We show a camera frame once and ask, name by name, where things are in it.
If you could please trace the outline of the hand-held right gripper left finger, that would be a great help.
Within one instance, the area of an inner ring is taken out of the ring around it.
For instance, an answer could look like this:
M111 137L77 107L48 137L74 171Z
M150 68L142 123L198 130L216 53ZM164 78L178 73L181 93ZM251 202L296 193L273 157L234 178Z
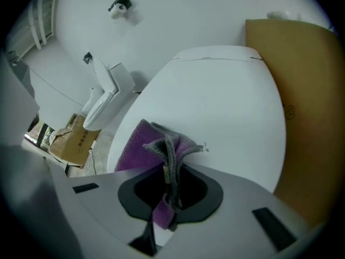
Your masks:
M166 259L156 249L151 207L134 186L157 168L68 178L61 167L50 172L70 242L66 259Z

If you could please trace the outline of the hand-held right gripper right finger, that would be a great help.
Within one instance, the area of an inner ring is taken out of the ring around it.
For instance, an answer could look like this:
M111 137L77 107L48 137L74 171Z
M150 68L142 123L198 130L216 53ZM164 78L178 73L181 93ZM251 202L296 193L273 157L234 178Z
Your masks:
M161 259L295 259L316 240L324 224L311 228L292 208L257 183L215 169L189 164L223 189L219 208L205 221L180 224L161 250ZM277 251L253 210L268 208L296 237Z

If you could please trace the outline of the purple and grey cloth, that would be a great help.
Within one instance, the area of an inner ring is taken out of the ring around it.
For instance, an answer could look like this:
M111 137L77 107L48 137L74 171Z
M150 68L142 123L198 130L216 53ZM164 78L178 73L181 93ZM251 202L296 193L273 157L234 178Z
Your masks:
M175 231L176 217L182 210L180 172L183 160L189 154L202 151L204 146L186 135L142 119L126 143L115 171L162 165L165 192L153 210L153 221L164 230Z

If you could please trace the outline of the white toilet with tank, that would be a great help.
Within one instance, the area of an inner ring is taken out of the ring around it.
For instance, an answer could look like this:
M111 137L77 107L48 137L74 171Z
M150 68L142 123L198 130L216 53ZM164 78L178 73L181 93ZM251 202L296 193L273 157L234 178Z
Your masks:
M98 84L90 88L81 115L85 117L84 129L98 131L106 128L132 98L135 81L122 63L107 69L99 58L91 62Z

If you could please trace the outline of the white toilet paper roll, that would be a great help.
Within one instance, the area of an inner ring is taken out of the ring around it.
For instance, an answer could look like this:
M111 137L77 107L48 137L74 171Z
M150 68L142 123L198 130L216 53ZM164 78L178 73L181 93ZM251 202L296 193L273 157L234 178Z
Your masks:
M113 7L109 10L109 15L111 19L121 18L127 11L127 8L120 3L114 4Z

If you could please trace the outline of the torn brown cardboard box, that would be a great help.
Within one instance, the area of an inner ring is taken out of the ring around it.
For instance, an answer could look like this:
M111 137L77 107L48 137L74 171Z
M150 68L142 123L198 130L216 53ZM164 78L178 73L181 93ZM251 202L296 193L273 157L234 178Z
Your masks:
M100 133L100 130L86 130L84 121L85 117L73 114L65 128L55 131L48 152L63 162L83 168L89 150Z

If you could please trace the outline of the window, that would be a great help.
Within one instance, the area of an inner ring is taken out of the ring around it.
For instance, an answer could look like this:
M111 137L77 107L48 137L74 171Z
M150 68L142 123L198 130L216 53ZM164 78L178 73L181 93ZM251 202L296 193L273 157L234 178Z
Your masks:
M48 150L55 130L39 119L37 125L24 135L24 138L43 150Z

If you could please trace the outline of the large flat cardboard box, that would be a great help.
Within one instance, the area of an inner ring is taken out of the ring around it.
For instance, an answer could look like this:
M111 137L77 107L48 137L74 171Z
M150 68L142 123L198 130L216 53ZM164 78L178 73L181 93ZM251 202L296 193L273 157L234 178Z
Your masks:
M248 19L245 38L269 68L285 113L274 194L314 227L330 217L345 183L345 48L335 33L302 21Z

